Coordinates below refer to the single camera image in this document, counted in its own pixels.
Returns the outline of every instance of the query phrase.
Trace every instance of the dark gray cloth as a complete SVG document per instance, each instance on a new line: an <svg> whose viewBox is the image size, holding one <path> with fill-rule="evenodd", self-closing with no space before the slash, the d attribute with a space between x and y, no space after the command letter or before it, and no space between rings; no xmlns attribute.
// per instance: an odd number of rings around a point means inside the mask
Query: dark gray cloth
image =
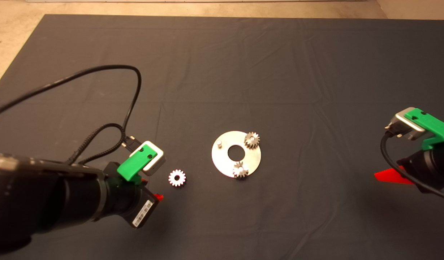
<svg viewBox="0 0 444 260"><path fill-rule="evenodd" d="M444 200L373 176L388 168L379 140L393 114L413 106L444 121L444 21L47 15L1 79L0 104L102 64L143 73L127 132L166 153L149 186L164 201L142 229L108 217L0 259L444 259ZM0 152L67 159L122 122L135 82L101 72L12 108ZM246 181L212 164L229 130L261 136ZM390 142L395 159L420 149ZM176 168L182 189L167 181Z"/></svg>

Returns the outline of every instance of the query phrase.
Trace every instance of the circular metal plate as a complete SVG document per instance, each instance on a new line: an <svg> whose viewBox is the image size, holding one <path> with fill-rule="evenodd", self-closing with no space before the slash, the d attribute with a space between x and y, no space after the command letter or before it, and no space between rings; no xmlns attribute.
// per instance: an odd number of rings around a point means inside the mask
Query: circular metal plate
<svg viewBox="0 0 444 260"><path fill-rule="evenodd" d="M245 157L241 160L243 167L248 169L248 175L251 175L260 164L260 147L257 146L254 149L249 149L245 146L246 133L241 131L230 131L222 134L217 138L212 145L212 161L215 167L221 173L231 178L235 178L233 175L233 168L235 161L229 158L228 149L234 145L238 145L245 151Z"/></svg>

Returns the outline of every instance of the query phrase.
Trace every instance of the white gear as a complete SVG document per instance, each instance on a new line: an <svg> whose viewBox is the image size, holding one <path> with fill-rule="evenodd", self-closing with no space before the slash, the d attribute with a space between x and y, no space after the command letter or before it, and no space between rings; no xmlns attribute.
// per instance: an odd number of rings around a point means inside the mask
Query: white gear
<svg viewBox="0 0 444 260"><path fill-rule="evenodd" d="M174 170L169 174L169 183L174 187L180 187L185 184L187 176L182 170Z"/></svg>
<svg viewBox="0 0 444 260"><path fill-rule="evenodd" d="M235 176L235 178L244 178L248 176L248 173L249 170L245 166L243 166L242 161L235 163L233 168L233 176Z"/></svg>
<svg viewBox="0 0 444 260"><path fill-rule="evenodd" d="M260 137L255 132L249 132L245 137L245 146L249 149L256 148L260 143Z"/></svg>

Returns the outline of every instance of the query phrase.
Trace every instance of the barcode label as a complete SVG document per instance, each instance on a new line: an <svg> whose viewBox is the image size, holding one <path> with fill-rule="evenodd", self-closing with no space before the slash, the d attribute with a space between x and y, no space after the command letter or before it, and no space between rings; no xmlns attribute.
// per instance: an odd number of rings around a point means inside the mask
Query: barcode label
<svg viewBox="0 0 444 260"><path fill-rule="evenodd" d="M146 201L145 205L143 205L142 209L140 209L140 212L138 212L137 216L135 217L134 221L132 222L132 224L135 227L138 227L138 225L140 225L141 221L146 216L146 214L150 210L151 206L153 206L153 202L151 202L149 200Z"/></svg>

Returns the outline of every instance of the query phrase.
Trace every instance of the beige floor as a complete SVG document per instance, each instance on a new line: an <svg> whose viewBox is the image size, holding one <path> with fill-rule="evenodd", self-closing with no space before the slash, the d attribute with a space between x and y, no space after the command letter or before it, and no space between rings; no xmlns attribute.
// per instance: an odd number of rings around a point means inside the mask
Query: beige floor
<svg viewBox="0 0 444 260"><path fill-rule="evenodd" d="M0 78L46 13L444 19L444 0L262 3L26 3L0 0Z"/></svg>

